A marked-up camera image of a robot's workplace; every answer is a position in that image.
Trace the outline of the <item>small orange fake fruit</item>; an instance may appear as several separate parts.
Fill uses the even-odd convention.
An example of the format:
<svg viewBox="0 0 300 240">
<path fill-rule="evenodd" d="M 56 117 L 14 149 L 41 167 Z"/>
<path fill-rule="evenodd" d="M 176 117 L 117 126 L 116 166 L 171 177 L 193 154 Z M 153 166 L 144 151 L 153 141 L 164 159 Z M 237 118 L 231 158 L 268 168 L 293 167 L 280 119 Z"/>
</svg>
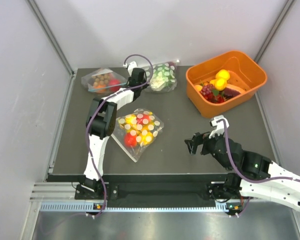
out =
<svg viewBox="0 0 300 240">
<path fill-rule="evenodd" d="M 203 86 L 202 86 L 202 85 L 199 85 L 199 84 L 197 84 L 197 85 L 195 85 L 195 86 L 194 86 L 194 88 L 195 88 L 195 90 L 196 90 L 197 92 L 201 92 L 201 91 L 202 91 L 202 89 L 203 89 Z"/>
</svg>

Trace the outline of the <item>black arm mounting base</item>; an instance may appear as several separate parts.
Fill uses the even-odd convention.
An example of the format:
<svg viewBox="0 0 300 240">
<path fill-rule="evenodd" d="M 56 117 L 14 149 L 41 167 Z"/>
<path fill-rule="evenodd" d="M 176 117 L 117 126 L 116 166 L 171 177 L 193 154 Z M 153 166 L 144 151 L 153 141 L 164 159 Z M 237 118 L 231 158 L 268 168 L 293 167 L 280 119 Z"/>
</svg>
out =
<svg viewBox="0 0 300 240">
<path fill-rule="evenodd" d="M 76 200 L 106 200 L 110 208 L 188 208 L 205 207 L 219 200 L 239 200 L 240 194 L 227 191 L 228 174 L 106 174 L 106 198 L 88 188 L 79 176 Z"/>
</svg>

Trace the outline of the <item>yellow fake lemon upper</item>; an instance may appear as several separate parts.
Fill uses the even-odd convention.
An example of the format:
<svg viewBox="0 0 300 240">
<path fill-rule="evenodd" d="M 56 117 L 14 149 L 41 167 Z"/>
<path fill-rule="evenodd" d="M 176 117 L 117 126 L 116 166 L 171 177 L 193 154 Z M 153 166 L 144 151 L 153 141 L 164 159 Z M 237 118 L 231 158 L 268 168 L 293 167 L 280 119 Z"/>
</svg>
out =
<svg viewBox="0 0 300 240">
<path fill-rule="evenodd" d="M 215 78 L 216 79 L 224 79 L 226 81 L 228 81 L 230 79 L 230 72 L 228 70 L 225 69 L 221 69 L 216 75 Z"/>
</svg>

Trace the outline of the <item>fake red strawberries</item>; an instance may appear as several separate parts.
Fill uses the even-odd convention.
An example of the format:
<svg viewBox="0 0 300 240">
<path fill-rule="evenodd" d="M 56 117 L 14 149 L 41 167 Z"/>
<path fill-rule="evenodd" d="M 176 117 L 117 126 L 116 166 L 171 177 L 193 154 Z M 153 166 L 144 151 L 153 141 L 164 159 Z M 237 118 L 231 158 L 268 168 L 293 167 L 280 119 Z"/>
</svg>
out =
<svg viewBox="0 0 300 240">
<path fill-rule="evenodd" d="M 223 95 L 221 95 L 221 94 L 215 95 L 215 94 L 213 94 L 213 92 L 210 92 L 209 94 L 206 94 L 204 96 L 204 98 L 208 102 L 213 103 L 213 104 L 221 104 L 221 103 L 224 103 L 226 101 Z"/>
</svg>

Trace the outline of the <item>fake meat slice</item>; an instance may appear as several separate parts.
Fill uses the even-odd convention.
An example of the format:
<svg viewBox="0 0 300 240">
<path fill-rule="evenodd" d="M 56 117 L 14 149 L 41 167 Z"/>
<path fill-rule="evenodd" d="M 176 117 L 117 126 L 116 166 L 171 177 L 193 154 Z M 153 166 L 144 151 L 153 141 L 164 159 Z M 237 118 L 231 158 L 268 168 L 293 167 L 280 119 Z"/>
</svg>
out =
<svg viewBox="0 0 300 240">
<path fill-rule="evenodd" d="M 228 96 L 231 98 L 244 94 L 245 92 L 246 90 L 244 90 L 243 88 L 229 83 L 226 85 L 225 89 L 223 90 L 224 96 Z"/>
</svg>

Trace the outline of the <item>orange plastic bin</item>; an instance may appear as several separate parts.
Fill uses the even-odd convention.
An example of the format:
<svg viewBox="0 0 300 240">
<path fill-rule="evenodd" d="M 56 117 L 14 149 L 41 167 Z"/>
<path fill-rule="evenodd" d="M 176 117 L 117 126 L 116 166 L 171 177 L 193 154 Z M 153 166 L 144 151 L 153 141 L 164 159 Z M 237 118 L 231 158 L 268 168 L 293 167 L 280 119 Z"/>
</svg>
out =
<svg viewBox="0 0 300 240">
<path fill-rule="evenodd" d="M 249 100 L 267 82 L 266 72 L 247 54 L 233 50 L 190 67 L 186 93 L 205 118 Z"/>
</svg>

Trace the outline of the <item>polka dot bag with vegetables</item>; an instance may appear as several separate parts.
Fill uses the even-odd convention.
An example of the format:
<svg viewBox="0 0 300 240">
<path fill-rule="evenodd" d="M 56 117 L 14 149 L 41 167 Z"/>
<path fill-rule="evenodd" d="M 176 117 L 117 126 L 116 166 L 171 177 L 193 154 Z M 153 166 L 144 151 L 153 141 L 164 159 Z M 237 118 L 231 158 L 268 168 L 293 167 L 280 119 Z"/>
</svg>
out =
<svg viewBox="0 0 300 240">
<path fill-rule="evenodd" d="M 145 89 L 149 93 L 168 93 L 177 87 L 176 71 L 180 60 L 166 61 L 153 65 L 153 75 Z"/>
</svg>

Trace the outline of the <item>yellow fake lemon lower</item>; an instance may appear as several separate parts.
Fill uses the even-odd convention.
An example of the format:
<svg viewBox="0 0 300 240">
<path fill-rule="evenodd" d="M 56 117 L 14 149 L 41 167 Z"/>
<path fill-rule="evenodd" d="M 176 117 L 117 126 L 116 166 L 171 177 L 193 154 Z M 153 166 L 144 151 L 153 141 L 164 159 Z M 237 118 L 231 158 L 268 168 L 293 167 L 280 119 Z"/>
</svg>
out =
<svg viewBox="0 0 300 240">
<path fill-rule="evenodd" d="M 223 91 L 227 87 L 227 84 L 228 82 L 223 78 L 215 79 L 213 82 L 214 88 L 218 91 Z"/>
</svg>

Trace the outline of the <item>fake purple grapes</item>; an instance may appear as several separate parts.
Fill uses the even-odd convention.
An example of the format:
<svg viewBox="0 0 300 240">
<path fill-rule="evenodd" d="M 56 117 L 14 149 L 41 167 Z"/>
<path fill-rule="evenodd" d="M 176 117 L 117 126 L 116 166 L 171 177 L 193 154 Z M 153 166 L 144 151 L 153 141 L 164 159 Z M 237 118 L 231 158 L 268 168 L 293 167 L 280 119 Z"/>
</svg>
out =
<svg viewBox="0 0 300 240">
<path fill-rule="evenodd" d="M 212 90 L 214 90 L 214 89 L 215 89 L 215 87 L 213 84 L 207 84 L 207 85 L 204 85 L 199 92 L 201 93 L 201 95 L 203 97 L 209 98 L 213 94 Z"/>
</svg>

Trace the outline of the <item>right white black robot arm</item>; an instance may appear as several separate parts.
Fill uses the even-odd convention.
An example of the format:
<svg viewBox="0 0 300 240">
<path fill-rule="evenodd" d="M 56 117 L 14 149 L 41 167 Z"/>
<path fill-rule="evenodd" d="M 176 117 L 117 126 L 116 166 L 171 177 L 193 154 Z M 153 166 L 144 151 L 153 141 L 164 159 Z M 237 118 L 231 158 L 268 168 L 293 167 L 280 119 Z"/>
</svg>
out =
<svg viewBox="0 0 300 240">
<path fill-rule="evenodd" d="M 269 158 L 244 150 L 227 135 L 211 137 L 208 132 L 195 133 L 185 144 L 191 155 L 199 146 L 201 155 L 211 155 L 230 173 L 223 192 L 229 198 L 237 195 L 264 199 L 300 212 L 300 176 Z"/>
</svg>

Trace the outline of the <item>yellow fake lemon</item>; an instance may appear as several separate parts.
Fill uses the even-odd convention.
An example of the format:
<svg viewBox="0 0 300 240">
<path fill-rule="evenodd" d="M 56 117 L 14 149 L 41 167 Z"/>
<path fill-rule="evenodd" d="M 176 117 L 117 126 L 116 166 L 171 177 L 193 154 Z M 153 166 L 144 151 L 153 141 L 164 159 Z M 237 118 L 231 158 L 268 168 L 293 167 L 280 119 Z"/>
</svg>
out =
<svg viewBox="0 0 300 240">
<path fill-rule="evenodd" d="M 214 88 L 218 91 L 223 91 L 227 87 L 227 84 L 228 82 L 223 78 L 215 79 L 213 82 Z"/>
<path fill-rule="evenodd" d="M 215 78 L 216 79 L 224 79 L 226 81 L 228 81 L 230 79 L 230 72 L 228 70 L 225 69 L 221 69 L 216 75 Z"/>
</svg>

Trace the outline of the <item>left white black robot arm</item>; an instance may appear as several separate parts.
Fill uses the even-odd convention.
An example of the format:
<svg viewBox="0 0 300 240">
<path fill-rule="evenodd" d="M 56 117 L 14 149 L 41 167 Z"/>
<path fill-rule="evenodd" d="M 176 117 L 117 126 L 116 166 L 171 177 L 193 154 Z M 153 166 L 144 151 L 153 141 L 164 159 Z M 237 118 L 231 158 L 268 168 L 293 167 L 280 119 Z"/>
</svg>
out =
<svg viewBox="0 0 300 240">
<path fill-rule="evenodd" d="M 117 110 L 132 103 L 148 86 L 145 70 L 134 68 L 127 83 L 118 91 L 103 98 L 94 98 L 86 119 L 85 141 L 88 150 L 84 176 L 89 181 L 86 192 L 92 198 L 107 198 L 103 180 L 103 162 L 108 140 L 115 130 Z"/>
</svg>

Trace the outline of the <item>polka dot bag with fruit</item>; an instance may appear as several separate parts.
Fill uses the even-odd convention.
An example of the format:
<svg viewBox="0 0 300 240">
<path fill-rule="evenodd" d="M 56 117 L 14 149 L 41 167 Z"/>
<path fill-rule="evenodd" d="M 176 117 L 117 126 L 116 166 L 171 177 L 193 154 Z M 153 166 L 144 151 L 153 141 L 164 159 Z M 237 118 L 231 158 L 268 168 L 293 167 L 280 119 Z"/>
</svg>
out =
<svg viewBox="0 0 300 240">
<path fill-rule="evenodd" d="M 116 118 L 112 138 L 133 161 L 138 162 L 146 148 L 163 131 L 164 122 L 152 111 L 137 108 Z"/>
</svg>

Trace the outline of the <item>clear bag with nuts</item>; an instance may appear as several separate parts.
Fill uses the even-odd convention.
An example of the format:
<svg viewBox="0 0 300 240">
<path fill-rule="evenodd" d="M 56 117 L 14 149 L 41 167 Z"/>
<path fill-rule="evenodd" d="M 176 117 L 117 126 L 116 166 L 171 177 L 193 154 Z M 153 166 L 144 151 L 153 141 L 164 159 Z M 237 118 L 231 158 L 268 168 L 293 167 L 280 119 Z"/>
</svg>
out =
<svg viewBox="0 0 300 240">
<path fill-rule="evenodd" d="M 122 75 L 108 69 L 99 68 L 81 78 L 82 86 L 90 93 L 98 95 L 113 94 L 127 83 Z"/>
</svg>

